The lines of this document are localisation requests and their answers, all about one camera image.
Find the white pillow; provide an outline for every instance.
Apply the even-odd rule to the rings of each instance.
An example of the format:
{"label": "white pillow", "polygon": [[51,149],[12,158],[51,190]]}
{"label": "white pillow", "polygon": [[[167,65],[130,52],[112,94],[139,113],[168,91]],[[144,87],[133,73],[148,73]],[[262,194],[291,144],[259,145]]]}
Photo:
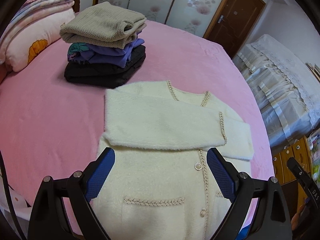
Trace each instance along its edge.
{"label": "white pillow", "polygon": [[41,51],[60,38],[60,27],[75,17],[72,8],[41,18],[19,31],[5,52],[5,63],[12,70],[24,69]]}

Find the silver bolt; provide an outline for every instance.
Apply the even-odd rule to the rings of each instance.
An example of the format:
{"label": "silver bolt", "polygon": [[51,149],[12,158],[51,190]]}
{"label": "silver bolt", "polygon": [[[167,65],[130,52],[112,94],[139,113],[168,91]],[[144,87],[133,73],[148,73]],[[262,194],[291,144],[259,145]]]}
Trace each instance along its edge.
{"label": "silver bolt", "polygon": [[277,183],[277,182],[278,182],[278,179],[277,179],[276,177],[271,177],[271,181],[272,181],[273,183]]}
{"label": "silver bolt", "polygon": [[245,172],[241,171],[239,173],[240,177],[243,178],[243,179],[246,179],[248,177],[248,174],[246,174]]}
{"label": "silver bolt", "polygon": [[81,175],[82,175],[82,172],[81,172],[81,171],[76,171],[76,172],[73,174],[73,176],[74,176],[75,178],[79,178],[79,177],[81,177]]}
{"label": "silver bolt", "polygon": [[45,177],[43,178],[43,181],[44,181],[44,182],[48,182],[48,181],[50,181],[50,179],[51,179],[50,176],[45,176]]}

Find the blue gripper pad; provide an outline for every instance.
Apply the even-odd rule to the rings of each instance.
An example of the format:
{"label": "blue gripper pad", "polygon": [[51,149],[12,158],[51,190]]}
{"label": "blue gripper pad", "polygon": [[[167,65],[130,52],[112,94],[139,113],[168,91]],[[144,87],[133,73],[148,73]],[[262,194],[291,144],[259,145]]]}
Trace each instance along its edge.
{"label": "blue gripper pad", "polygon": [[108,153],[101,160],[100,164],[97,166],[92,176],[88,179],[87,192],[84,195],[88,202],[90,202],[93,198],[96,198],[98,196],[104,182],[107,179],[107,176],[109,175],[113,167],[113,164],[115,164],[115,158],[116,156],[114,150],[109,148]]}
{"label": "blue gripper pad", "polygon": [[207,153],[207,164],[223,196],[233,203],[236,199],[234,182],[211,149]]}

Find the white cardigan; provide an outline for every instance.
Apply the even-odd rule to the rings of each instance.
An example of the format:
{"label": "white cardigan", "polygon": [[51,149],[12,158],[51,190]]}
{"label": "white cardigan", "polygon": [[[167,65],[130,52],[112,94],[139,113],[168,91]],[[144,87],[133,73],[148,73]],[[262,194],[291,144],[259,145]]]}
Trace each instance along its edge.
{"label": "white cardigan", "polygon": [[230,201],[206,152],[250,174],[250,126],[214,95],[166,81],[107,90],[105,118],[98,155],[111,147],[116,161],[93,209],[111,239],[210,239]]}

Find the button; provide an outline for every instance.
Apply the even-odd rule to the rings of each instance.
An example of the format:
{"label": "button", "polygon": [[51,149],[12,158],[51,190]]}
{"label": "button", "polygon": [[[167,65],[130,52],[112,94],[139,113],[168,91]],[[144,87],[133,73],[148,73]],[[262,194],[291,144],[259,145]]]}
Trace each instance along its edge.
{"label": "button", "polygon": [[205,217],[206,214],[207,214],[207,211],[206,211],[205,209],[200,212],[200,215],[201,215],[202,217]]}
{"label": "button", "polygon": [[202,170],[202,164],[201,163],[196,163],[195,168],[197,171]]}

